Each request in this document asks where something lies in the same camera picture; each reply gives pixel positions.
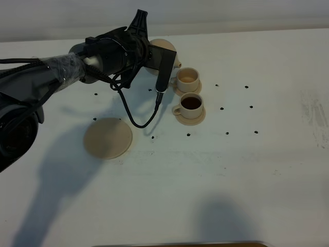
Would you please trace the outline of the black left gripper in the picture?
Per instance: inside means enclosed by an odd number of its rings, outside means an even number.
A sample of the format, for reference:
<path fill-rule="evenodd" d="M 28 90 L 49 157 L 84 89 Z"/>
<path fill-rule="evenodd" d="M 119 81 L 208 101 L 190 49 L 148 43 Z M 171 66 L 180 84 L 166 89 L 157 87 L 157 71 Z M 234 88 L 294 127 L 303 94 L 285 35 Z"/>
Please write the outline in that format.
<path fill-rule="evenodd" d="M 127 53 L 124 67 L 114 72 L 114 75 L 126 72 L 136 75 L 148 58 L 147 16 L 146 11 L 138 9 L 129 27 L 124 26 L 113 30 L 114 37 Z"/>

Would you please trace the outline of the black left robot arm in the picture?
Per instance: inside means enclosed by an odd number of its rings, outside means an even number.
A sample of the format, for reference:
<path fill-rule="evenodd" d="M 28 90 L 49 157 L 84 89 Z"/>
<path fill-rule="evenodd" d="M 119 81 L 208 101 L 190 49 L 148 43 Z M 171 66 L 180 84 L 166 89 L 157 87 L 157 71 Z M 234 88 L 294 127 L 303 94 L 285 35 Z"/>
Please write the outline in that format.
<path fill-rule="evenodd" d="M 138 10 L 129 26 L 88 37 L 66 55 L 2 59 L 14 68 L 1 71 L 1 170 L 30 149 L 53 94 L 78 81 L 128 89 L 150 57 L 147 12 Z"/>

